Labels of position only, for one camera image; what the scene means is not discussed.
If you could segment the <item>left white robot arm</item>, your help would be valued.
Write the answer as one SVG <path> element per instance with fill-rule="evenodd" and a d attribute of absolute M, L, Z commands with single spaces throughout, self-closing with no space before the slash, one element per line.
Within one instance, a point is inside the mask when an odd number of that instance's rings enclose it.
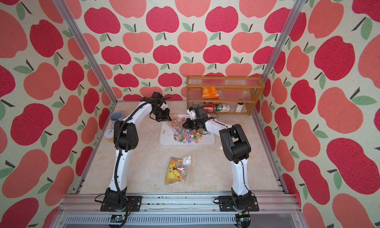
<path fill-rule="evenodd" d="M 127 173 L 132 150 L 139 143 L 137 127 L 147 115 L 154 115 L 153 120 L 156 122 L 171 121 L 170 109 L 166 104 L 167 99 L 155 91 L 152 96 L 143 97 L 128 117 L 114 123 L 113 142 L 116 148 L 116 161 L 112 180 L 101 202 L 102 212 L 128 213 L 132 209 L 126 196 Z"/>

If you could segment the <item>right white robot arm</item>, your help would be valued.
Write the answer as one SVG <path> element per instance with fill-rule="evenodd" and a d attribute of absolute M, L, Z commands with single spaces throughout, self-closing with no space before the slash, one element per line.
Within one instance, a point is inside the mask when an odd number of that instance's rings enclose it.
<path fill-rule="evenodd" d="M 247 164 L 251 146 L 240 124 L 229 125 L 209 116 L 203 107 L 190 107 L 183 127 L 204 130 L 220 137 L 225 157 L 230 161 L 233 175 L 232 203 L 236 210 L 247 211 L 253 201 L 248 185 Z"/>

